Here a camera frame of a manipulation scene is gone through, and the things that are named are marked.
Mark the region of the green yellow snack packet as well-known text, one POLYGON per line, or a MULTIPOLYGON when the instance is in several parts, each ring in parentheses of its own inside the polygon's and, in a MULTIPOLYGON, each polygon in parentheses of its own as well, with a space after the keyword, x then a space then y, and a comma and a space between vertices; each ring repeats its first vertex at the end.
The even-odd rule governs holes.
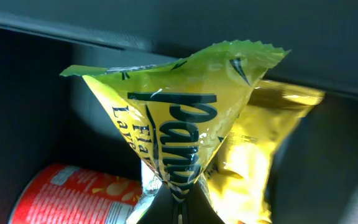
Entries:
POLYGON ((176 223, 181 205, 216 154, 255 86, 288 51, 251 40, 223 41, 160 65, 71 65, 129 147, 169 189, 176 223))

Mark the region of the yellow snack bag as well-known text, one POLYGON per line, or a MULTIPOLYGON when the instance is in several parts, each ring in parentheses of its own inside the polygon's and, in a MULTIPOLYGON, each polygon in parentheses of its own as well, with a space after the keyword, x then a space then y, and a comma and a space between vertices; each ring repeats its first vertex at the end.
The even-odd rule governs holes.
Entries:
POLYGON ((266 201, 273 157, 284 140, 324 98, 324 92, 261 80, 200 177, 224 223, 271 223, 266 201))

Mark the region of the red Pringles can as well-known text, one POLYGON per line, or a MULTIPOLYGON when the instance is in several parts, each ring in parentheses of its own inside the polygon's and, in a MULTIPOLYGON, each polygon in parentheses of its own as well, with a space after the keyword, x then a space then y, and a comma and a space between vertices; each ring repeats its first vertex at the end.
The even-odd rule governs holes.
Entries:
POLYGON ((52 164, 27 184, 9 224, 122 224, 141 195, 139 181, 52 164))

